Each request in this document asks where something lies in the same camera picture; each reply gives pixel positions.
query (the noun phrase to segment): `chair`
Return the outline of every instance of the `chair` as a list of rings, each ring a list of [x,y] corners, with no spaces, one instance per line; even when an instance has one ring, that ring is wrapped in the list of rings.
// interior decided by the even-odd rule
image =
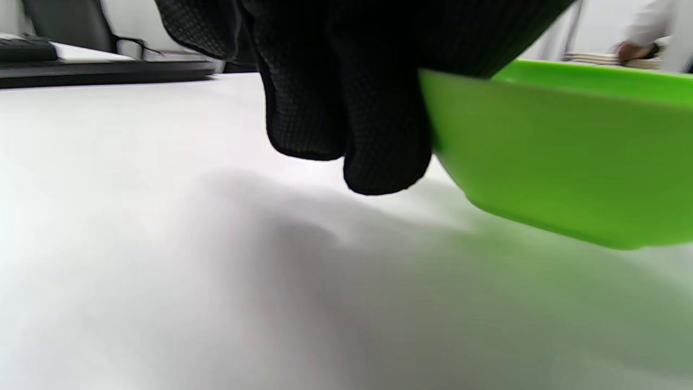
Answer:
[[[134,42],[141,60],[147,50],[158,53],[139,38],[113,34],[100,0],[22,0],[22,5],[36,35],[51,41],[115,54],[119,42]]]

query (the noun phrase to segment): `glove finger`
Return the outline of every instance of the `glove finger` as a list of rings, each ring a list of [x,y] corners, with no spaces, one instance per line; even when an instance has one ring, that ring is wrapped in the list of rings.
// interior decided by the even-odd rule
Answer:
[[[344,179],[361,194],[408,188],[431,157],[428,117],[403,37],[404,8],[393,0],[352,0],[332,9],[328,34],[351,124]]]
[[[311,160],[344,155],[347,118],[324,0],[240,0],[267,100],[267,133],[280,153]]]
[[[220,60],[233,58],[240,26],[228,4],[209,0],[155,0],[166,32],[176,43]]]
[[[423,67],[490,78],[574,0],[425,0],[410,15]]]

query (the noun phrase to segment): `green bowl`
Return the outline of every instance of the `green bowl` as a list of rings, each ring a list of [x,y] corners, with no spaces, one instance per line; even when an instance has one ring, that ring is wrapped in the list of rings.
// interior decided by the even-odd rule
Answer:
[[[693,241],[693,77],[518,60],[420,79],[437,156],[479,208],[611,248]]]

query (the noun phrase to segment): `black glove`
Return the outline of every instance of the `black glove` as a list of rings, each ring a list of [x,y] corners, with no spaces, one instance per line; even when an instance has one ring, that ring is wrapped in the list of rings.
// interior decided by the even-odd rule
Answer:
[[[157,5],[174,40],[216,58],[235,56],[241,29],[247,28],[265,85],[272,145],[311,160],[344,156],[349,188],[379,195],[414,184],[430,161],[431,131],[416,70],[489,78],[572,2],[157,0]]]

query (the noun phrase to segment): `white table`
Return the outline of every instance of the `white table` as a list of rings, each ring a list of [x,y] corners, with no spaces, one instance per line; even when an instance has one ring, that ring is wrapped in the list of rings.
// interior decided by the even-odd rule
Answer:
[[[0,91],[0,389],[690,389],[687,248],[349,193],[258,76]]]

